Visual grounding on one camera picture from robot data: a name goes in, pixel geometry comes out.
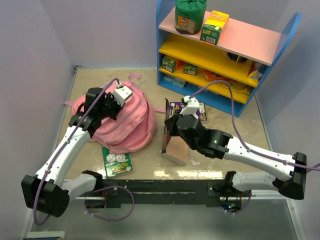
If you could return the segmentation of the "purple comic book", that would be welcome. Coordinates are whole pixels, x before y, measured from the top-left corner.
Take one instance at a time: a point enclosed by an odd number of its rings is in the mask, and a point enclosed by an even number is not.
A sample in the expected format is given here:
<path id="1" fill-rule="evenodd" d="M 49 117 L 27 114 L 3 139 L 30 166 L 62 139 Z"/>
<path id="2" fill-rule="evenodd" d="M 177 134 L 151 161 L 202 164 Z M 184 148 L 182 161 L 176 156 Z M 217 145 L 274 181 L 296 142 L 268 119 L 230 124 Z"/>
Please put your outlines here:
<path id="1" fill-rule="evenodd" d="M 170 116 L 172 116 L 175 113 L 179 113 L 183 108 L 184 104 L 182 102 L 170 102 Z M 194 115 L 197 119 L 201 121 L 207 121 L 207 113 L 206 113 L 206 108 L 205 104 L 203 102 L 199 103 L 199 109 L 197 110 L 196 114 Z"/>

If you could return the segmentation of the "Tale of Two Cities book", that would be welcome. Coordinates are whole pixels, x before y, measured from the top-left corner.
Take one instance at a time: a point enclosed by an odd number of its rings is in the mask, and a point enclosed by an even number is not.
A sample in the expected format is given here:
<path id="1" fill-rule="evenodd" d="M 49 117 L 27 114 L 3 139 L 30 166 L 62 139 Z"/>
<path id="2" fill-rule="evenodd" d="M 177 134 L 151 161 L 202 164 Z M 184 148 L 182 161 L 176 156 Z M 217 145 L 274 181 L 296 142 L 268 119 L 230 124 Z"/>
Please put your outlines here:
<path id="1" fill-rule="evenodd" d="M 188 145 L 180 136 L 170 136 L 169 128 L 164 125 L 161 154 L 168 160 L 179 165 L 188 162 Z"/>

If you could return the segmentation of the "pink student backpack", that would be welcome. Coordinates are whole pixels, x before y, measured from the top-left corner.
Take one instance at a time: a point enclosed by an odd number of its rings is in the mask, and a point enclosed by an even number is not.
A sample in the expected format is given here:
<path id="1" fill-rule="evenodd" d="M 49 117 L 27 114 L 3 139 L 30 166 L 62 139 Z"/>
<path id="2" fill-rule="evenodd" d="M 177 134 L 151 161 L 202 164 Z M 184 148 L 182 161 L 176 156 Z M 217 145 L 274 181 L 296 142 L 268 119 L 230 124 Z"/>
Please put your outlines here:
<path id="1" fill-rule="evenodd" d="M 122 86 L 130 88 L 132 96 L 126 100 L 117 119 L 99 117 L 100 97 Z M 59 148 L 72 153 L 77 153 L 89 141 L 98 142 L 117 154 L 137 152 L 155 134 L 157 120 L 154 113 L 164 113 L 163 109 L 150 105 L 135 83 L 121 82 L 117 78 L 103 87 L 89 88 L 71 107 L 72 117 Z"/>

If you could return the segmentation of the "green coin book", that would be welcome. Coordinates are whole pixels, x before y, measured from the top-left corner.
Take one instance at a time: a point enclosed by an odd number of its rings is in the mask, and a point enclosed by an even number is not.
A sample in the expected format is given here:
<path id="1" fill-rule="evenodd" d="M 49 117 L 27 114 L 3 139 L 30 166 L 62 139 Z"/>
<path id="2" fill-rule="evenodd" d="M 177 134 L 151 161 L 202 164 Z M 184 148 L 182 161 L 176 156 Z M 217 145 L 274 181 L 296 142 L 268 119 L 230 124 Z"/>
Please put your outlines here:
<path id="1" fill-rule="evenodd" d="M 115 153 L 104 146 L 101 149 L 107 179 L 133 171 L 132 159 L 129 153 Z"/>

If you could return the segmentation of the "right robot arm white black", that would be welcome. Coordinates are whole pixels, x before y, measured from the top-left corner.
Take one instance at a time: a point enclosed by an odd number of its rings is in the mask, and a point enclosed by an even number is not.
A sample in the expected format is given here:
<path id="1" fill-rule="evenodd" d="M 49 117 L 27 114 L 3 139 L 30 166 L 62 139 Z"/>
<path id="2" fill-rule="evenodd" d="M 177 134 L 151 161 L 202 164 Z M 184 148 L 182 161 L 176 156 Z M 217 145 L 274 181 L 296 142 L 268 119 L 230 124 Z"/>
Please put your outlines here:
<path id="1" fill-rule="evenodd" d="M 238 192 L 273 190 L 293 199 L 303 200 L 307 178 L 307 156 L 269 151 L 245 143 L 230 133 L 205 128 L 193 115 L 175 114 L 164 122 L 170 137 L 180 137 L 192 149 L 212 159 L 244 163 L 258 172 L 228 172 L 223 192 L 230 197 Z"/>

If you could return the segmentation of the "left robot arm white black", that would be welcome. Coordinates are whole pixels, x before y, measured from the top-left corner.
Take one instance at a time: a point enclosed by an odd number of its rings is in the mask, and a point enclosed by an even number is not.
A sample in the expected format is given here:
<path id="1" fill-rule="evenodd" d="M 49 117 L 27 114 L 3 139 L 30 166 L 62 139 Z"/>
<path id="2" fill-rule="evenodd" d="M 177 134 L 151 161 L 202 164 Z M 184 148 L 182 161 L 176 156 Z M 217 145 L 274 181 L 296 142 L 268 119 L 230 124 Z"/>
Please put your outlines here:
<path id="1" fill-rule="evenodd" d="M 131 96 L 132 91 L 124 85 L 112 92 L 100 87 L 87 91 L 84 110 L 79 109 L 72 116 L 63 140 L 51 157 L 33 176 L 26 175 L 22 179 L 21 188 L 28 208 L 58 218 L 77 197 L 87 192 L 99 196 L 103 192 L 103 178 L 97 172 L 85 170 L 70 181 L 65 181 L 65 177 L 81 149 L 102 125 L 102 120 L 116 120 Z"/>

